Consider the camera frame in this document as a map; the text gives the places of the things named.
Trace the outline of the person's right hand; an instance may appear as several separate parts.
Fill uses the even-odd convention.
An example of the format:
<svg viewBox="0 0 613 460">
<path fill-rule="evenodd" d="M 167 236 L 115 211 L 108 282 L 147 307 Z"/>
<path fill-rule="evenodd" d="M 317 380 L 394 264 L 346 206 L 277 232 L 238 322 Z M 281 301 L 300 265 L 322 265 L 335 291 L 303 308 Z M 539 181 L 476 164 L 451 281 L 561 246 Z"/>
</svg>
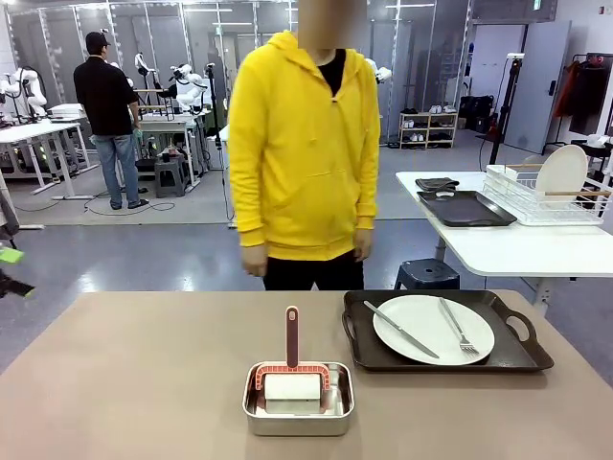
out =
<svg viewBox="0 0 613 460">
<path fill-rule="evenodd" d="M 255 277 L 263 277 L 267 269 L 267 250 L 264 244 L 243 246 L 241 262 L 244 270 Z"/>
</svg>

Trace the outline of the person's left hand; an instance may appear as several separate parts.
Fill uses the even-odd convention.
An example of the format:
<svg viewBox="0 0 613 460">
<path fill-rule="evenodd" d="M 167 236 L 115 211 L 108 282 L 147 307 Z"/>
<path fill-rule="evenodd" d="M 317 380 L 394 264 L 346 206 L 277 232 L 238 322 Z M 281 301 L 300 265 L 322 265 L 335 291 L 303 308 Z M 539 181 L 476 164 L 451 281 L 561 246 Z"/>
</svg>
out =
<svg viewBox="0 0 613 460">
<path fill-rule="evenodd" d="M 354 257 L 357 262 L 367 260 L 373 248 L 373 229 L 357 229 L 354 234 Z"/>
</svg>

